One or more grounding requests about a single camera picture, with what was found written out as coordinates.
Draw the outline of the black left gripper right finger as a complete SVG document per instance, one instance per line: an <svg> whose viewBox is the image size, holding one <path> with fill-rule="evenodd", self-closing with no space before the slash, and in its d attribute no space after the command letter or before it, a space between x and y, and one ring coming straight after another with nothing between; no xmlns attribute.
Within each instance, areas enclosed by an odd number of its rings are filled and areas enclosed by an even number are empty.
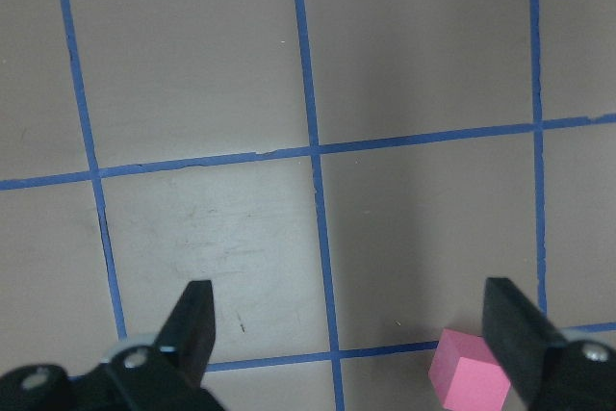
<svg viewBox="0 0 616 411"><path fill-rule="evenodd" d="M566 338L506 277L485 280L482 336L526 406L540 397L546 372Z"/></svg>

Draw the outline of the pink cube near arm base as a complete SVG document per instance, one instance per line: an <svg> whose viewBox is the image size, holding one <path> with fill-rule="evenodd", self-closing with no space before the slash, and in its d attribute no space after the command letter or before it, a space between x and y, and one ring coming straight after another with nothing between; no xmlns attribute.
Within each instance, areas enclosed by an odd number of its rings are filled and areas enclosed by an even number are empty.
<svg viewBox="0 0 616 411"><path fill-rule="evenodd" d="M502 410L510 381L482 337L444 329L428 370L445 410Z"/></svg>

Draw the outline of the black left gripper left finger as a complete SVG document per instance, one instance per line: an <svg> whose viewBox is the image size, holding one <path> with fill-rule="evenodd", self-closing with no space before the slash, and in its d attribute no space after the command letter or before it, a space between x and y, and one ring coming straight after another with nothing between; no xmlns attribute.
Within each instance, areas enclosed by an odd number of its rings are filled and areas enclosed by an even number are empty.
<svg viewBox="0 0 616 411"><path fill-rule="evenodd" d="M214 349L214 291L211 280L194 280L180 295L154 341L170 364L199 387Z"/></svg>

